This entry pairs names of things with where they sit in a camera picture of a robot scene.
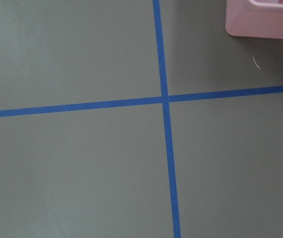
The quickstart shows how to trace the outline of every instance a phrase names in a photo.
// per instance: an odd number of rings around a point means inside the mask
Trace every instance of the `pink container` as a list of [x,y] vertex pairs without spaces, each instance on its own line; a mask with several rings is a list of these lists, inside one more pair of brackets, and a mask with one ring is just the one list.
[[232,36],[283,39],[283,0],[227,0],[226,31]]

